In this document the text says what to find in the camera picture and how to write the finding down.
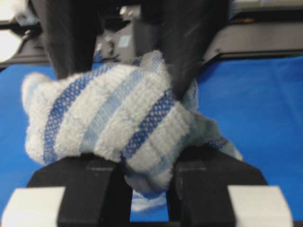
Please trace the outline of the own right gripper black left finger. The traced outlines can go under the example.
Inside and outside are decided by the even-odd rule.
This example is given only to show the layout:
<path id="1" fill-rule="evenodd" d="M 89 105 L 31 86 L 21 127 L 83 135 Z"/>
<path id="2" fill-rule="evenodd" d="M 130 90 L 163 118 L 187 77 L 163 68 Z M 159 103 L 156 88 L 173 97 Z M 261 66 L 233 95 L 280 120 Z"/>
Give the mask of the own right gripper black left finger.
<path id="1" fill-rule="evenodd" d="M 67 157 L 34 172 L 12 193 L 6 227 L 126 227 L 132 189 L 121 167 L 86 155 Z"/>

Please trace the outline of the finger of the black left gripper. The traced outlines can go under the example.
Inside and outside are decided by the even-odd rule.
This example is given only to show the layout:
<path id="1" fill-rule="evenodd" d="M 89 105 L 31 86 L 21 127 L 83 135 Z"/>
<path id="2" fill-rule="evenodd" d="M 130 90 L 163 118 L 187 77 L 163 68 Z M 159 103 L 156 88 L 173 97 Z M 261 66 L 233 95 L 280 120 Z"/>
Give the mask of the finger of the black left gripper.
<path id="1" fill-rule="evenodd" d="M 229 17 L 228 0 L 143 0 L 142 52 L 162 52 L 181 99 L 200 72 L 201 60 Z"/>
<path id="2" fill-rule="evenodd" d="M 58 79 L 90 71 L 102 28 L 100 0 L 43 0 L 44 46 Z"/>

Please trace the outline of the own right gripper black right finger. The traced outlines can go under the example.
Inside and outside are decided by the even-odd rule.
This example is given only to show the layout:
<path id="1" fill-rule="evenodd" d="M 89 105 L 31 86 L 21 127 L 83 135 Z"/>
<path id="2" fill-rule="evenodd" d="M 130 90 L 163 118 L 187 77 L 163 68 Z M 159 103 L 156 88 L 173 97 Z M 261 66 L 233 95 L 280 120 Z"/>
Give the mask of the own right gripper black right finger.
<path id="1" fill-rule="evenodd" d="M 278 186 L 262 172 L 214 148 L 184 149 L 168 192 L 169 217 L 183 227 L 291 227 Z"/>

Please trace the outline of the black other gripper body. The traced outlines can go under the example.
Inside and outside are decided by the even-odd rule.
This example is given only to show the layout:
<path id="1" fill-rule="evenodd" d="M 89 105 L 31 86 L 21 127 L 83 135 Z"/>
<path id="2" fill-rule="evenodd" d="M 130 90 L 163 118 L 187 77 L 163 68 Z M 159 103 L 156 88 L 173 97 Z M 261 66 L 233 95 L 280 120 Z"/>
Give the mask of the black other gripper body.
<path id="1" fill-rule="evenodd" d="M 160 49 L 161 4 L 117 4 L 101 12 L 94 62 L 126 61 Z"/>

